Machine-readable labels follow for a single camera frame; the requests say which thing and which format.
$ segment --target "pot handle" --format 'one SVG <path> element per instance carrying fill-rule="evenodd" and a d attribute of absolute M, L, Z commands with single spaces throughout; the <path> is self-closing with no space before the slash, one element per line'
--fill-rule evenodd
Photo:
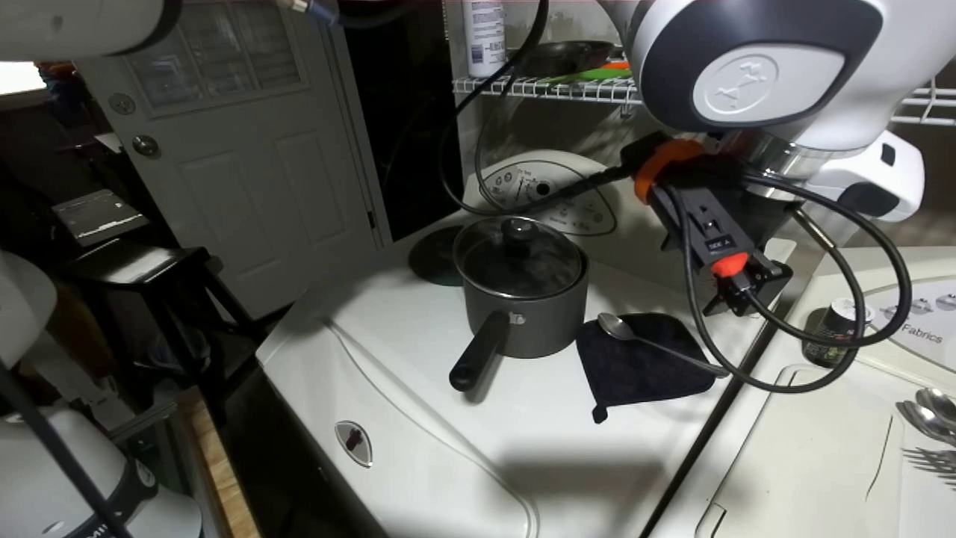
<path fill-rule="evenodd" d="M 509 342 L 509 311 L 494 311 L 483 317 L 477 335 L 459 353 L 458 365 L 447 372 L 447 383 L 458 392 L 476 392 L 477 384 L 491 383 L 491 372 L 497 371 L 494 362 L 503 357 L 503 348 Z"/>

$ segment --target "stove burner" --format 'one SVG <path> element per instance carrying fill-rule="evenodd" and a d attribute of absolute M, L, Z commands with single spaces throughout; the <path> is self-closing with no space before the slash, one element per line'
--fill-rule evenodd
<path fill-rule="evenodd" d="M 441 226 L 426 232 L 408 251 L 408 268 L 431 284 L 459 287 L 459 275 L 453 268 L 453 238 L 459 226 Z"/>

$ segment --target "black towel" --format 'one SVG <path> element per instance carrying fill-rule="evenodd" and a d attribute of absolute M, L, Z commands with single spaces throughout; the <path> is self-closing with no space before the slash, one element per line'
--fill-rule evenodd
<path fill-rule="evenodd" d="M 704 353 L 682 319 L 665 313 L 628 313 L 621 319 L 633 329 L 633 335 L 704 362 Z M 606 405 L 670 401 L 709 392 L 715 384 L 712 372 L 683 365 L 674 356 L 639 341 L 616 341 L 604 335 L 598 319 L 577 332 L 577 353 L 598 404 L 592 413 L 598 425 L 606 417 Z"/>

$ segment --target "black pot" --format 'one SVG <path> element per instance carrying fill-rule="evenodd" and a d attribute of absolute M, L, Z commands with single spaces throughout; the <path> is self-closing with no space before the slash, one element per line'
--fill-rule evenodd
<path fill-rule="evenodd" d="M 447 372 L 459 392 L 483 389 L 503 356 L 538 357 L 568 345 L 585 313 L 589 257 L 534 217 L 491 217 L 453 241 L 473 342 Z"/>

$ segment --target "dish rack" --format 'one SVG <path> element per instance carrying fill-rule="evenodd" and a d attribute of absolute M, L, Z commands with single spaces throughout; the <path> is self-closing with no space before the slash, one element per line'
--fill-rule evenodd
<path fill-rule="evenodd" d="M 458 76 L 450 88 L 458 96 L 473 93 L 477 76 Z M 503 96 L 509 76 L 491 82 L 483 96 Z M 547 97 L 547 100 L 598 100 L 598 103 L 631 103 L 642 108 L 639 88 L 631 76 L 606 76 L 606 81 L 547 81 L 547 76 L 516 76 L 512 97 Z M 956 87 L 942 87 L 936 81 L 916 87 L 909 97 L 903 97 L 892 123 L 900 124 L 939 124 L 956 127 Z"/>

